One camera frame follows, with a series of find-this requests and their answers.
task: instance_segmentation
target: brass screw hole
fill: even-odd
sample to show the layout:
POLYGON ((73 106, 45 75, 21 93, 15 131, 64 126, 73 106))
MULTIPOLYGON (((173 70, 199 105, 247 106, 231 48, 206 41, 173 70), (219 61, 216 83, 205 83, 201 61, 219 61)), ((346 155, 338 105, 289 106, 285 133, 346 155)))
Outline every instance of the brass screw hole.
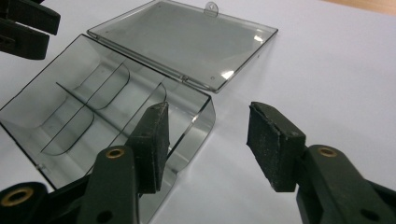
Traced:
POLYGON ((115 149, 109 150, 109 151, 106 153, 106 156, 107 156, 109 159, 116 159, 116 158, 121 157, 124 153, 125 153, 124 149, 115 148, 115 149))
POLYGON ((4 207, 11 207, 24 203, 30 197, 32 197, 34 190, 29 187, 22 187, 14 189, 1 200, 1 205, 4 207))
POLYGON ((336 157, 337 156, 337 153, 334 150, 327 148, 327 147, 321 147, 319 149, 319 153, 325 157, 336 157))

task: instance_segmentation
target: black clamp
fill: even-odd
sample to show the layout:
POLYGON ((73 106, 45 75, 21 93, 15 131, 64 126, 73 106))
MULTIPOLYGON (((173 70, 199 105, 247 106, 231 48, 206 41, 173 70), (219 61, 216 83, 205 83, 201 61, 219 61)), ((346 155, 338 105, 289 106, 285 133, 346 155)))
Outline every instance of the black clamp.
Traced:
POLYGON ((41 2, 0 0, 0 51, 32 60, 46 57, 50 36, 29 27, 56 35, 61 15, 41 2))
POLYGON ((149 107, 124 146, 103 149, 92 173, 48 193, 28 182, 0 191, 1 224, 138 224, 139 196, 161 190, 168 103, 149 107))
POLYGON ((304 224, 396 223, 396 192, 364 179, 334 147, 305 134, 275 108, 253 102, 247 145, 276 192, 294 192, 304 224))

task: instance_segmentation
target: white background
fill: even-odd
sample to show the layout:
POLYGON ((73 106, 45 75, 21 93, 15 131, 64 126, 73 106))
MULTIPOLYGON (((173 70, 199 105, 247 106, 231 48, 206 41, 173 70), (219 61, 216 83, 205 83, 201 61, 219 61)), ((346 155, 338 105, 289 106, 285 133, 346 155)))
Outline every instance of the white background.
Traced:
MULTIPOLYGON (((204 0, 180 0, 204 7, 204 0)), ((0 106, 87 29, 147 1, 47 0, 62 15, 47 58, 0 52, 0 106)), ((216 1, 220 13, 279 29, 261 57, 212 94, 217 121, 152 223, 301 223, 294 193, 274 193, 246 146, 251 101, 346 153, 363 176, 396 189, 396 17, 314 0, 216 1)), ((44 181, 0 130, 0 189, 44 181)))

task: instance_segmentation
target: transparent plastic box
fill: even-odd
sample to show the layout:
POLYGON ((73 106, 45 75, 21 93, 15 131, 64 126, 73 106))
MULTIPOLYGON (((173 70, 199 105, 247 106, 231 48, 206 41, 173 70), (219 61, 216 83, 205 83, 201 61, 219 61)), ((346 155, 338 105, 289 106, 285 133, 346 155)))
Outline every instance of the transparent plastic box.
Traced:
POLYGON ((140 199, 148 222, 215 123, 212 99, 277 29, 154 1, 80 35, 0 110, 0 122, 53 187, 124 145, 146 108, 169 104, 162 190, 140 199))

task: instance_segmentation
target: hinged lid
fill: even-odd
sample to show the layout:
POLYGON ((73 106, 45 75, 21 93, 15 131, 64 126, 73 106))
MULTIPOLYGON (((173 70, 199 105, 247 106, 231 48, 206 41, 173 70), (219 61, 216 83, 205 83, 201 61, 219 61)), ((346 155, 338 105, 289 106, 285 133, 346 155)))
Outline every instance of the hinged lid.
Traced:
POLYGON ((153 1, 88 31, 100 42, 193 87, 219 90, 276 28, 172 1, 153 1))

